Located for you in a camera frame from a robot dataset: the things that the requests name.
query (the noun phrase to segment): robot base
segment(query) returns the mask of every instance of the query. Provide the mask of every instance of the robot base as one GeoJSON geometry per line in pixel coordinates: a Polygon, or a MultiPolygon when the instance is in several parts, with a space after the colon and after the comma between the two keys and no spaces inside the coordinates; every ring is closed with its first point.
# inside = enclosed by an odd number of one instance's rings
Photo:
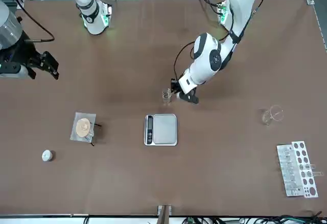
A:
{"type": "Polygon", "coordinates": [[[110,26],[112,7],[101,1],[97,1],[99,5],[99,13],[95,17],[93,23],[89,23],[88,19],[82,17],[84,26],[92,35],[101,34],[107,27],[110,26]]]}

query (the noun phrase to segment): brown table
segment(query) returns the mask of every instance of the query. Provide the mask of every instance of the brown table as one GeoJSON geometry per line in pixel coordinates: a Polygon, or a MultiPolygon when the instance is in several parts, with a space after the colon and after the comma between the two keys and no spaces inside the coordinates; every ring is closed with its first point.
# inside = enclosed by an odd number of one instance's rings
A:
{"type": "MultiPolygon", "coordinates": [[[[199,105],[162,105],[180,48],[224,31],[197,0],[119,1],[111,29],[92,36],[74,3],[29,2],[56,36],[39,44],[60,63],[59,80],[2,79],[0,213],[175,215],[327,214],[327,178],[319,198],[286,197],[276,145],[305,140],[310,161],[327,172],[326,52],[305,0],[265,0],[232,61],[198,88],[199,105]],[[279,104],[281,124],[259,110],[279,104]],[[69,140],[76,111],[103,125],[95,147],[69,140]],[[146,147],[146,114],[175,113],[176,147],[146,147]],[[45,149],[56,152],[45,163],[45,149]]],[[[44,36],[24,17],[30,37],[44,36]]],[[[192,60],[180,56],[177,73],[192,60]]]]}

